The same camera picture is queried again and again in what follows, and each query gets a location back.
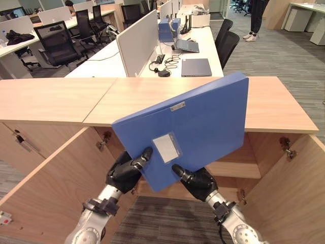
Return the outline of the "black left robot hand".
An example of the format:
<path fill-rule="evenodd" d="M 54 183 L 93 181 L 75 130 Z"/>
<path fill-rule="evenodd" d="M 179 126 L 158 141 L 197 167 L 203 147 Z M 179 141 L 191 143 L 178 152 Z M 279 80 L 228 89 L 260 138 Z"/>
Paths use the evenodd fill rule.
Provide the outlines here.
<path fill-rule="evenodd" d="M 147 147 L 137 158 L 132 159 L 125 150 L 108 171 L 106 184 L 117 188 L 123 194 L 132 190 L 142 176 L 141 170 L 150 161 L 152 153 L 152 147 Z"/>

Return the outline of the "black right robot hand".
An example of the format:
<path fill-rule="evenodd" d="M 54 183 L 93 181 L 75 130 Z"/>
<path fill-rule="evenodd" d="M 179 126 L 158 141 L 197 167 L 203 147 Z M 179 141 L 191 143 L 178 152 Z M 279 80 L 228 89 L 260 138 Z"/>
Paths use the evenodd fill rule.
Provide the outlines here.
<path fill-rule="evenodd" d="M 173 164 L 172 169 L 185 188 L 198 200 L 205 202 L 212 192 L 218 190 L 215 178 L 204 167 L 192 172 Z"/>

